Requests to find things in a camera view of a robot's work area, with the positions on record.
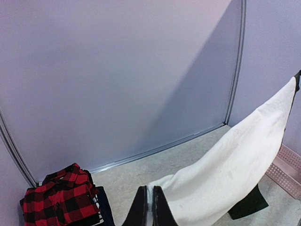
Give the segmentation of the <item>white cloth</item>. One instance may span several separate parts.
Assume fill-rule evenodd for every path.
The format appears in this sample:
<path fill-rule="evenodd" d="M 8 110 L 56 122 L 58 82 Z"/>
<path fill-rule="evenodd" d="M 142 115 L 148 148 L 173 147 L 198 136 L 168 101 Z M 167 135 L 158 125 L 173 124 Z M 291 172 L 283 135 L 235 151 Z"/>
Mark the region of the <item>white cloth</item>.
<path fill-rule="evenodd" d="M 232 127 L 197 162 L 150 182 L 160 186 L 180 226 L 210 226 L 259 183 L 280 150 L 295 77 Z"/>

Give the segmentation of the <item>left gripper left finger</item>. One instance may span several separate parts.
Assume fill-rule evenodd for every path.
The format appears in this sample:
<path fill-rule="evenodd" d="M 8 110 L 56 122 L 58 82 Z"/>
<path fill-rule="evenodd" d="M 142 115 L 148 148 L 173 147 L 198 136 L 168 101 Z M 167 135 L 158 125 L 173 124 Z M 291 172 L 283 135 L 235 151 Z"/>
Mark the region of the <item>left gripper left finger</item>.
<path fill-rule="evenodd" d="M 123 226 L 146 226 L 148 213 L 147 186 L 140 186 Z"/>

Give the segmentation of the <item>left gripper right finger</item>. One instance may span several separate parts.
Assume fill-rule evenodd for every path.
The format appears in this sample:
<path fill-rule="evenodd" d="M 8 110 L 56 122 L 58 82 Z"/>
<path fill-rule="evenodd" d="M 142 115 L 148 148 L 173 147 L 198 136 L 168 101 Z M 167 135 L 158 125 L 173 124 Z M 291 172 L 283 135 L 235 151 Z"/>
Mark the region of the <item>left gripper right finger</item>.
<path fill-rule="evenodd" d="M 169 208 L 168 202 L 164 195 L 163 189 L 160 186 L 153 188 L 153 226 L 178 226 L 172 212 Z"/>

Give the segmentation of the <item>red black plaid shirt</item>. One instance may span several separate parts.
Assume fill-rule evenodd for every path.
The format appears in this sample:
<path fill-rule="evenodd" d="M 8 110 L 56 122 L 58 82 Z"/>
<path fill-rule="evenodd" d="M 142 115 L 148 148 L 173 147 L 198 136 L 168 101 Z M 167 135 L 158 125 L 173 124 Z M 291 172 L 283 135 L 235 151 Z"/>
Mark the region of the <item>red black plaid shirt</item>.
<path fill-rule="evenodd" d="M 88 170 L 74 163 L 27 189 L 20 200 L 26 226 L 94 226 L 103 222 L 98 190 Z"/>

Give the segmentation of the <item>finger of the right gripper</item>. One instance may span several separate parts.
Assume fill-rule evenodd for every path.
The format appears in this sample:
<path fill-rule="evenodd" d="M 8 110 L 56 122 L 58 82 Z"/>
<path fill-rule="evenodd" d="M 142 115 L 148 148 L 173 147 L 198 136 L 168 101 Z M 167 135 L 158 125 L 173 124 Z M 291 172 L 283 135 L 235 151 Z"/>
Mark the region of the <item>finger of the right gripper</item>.
<path fill-rule="evenodd" d="M 295 92 L 298 92 L 300 90 L 300 76 L 301 76 L 301 70 L 299 70 L 294 76 L 296 81 Z"/>

